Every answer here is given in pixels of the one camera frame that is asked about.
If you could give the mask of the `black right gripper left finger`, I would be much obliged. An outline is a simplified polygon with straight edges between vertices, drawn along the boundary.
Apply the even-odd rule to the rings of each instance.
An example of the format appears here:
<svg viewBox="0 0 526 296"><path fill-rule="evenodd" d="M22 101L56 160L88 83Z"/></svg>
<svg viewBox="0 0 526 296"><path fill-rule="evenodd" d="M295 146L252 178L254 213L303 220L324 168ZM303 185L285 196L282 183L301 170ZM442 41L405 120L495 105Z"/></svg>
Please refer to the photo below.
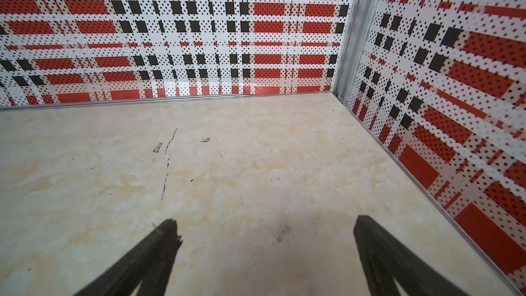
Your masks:
<svg viewBox="0 0 526 296"><path fill-rule="evenodd" d="M164 295L182 236L174 219L163 221L77 295Z"/></svg>

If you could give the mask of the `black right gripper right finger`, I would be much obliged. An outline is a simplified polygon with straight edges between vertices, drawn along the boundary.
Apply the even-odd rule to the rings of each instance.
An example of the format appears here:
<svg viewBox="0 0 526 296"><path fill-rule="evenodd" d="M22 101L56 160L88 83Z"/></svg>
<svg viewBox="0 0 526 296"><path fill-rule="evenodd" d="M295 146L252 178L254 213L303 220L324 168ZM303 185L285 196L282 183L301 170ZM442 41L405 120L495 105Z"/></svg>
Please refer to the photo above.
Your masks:
<svg viewBox="0 0 526 296"><path fill-rule="evenodd" d="M466 295L368 215L353 229L371 295Z"/></svg>

